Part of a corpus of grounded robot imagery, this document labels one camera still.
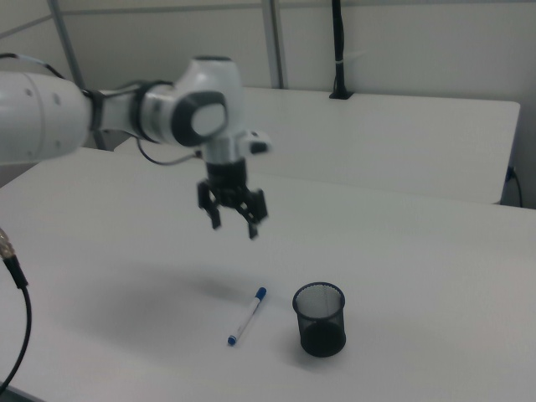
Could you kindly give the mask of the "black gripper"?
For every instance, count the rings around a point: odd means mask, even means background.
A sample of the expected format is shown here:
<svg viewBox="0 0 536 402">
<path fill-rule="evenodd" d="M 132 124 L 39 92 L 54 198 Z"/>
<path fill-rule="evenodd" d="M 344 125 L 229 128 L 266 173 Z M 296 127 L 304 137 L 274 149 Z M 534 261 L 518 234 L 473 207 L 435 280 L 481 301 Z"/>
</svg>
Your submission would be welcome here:
<svg viewBox="0 0 536 402">
<path fill-rule="evenodd" d="M 207 179 L 198 183 L 198 206 L 209 216 L 213 229 L 221 226 L 219 206 L 237 208 L 248 225 L 251 240 L 258 236 L 258 226 L 268 216 L 265 194 L 247 188 L 247 165 L 244 158 L 225 164 L 206 163 Z"/>
</svg>

